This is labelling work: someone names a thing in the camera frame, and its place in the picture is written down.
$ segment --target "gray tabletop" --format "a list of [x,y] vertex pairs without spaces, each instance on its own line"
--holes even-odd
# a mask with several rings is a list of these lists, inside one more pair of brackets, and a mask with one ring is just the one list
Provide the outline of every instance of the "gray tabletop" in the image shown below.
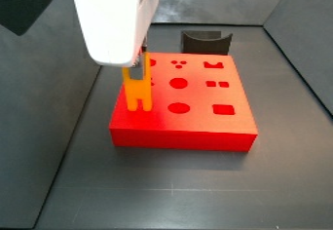
[[252,151],[114,148],[121,73],[105,67],[38,229],[333,228],[331,116],[261,27],[156,25],[150,51],[180,52],[192,29],[234,33],[260,128]]

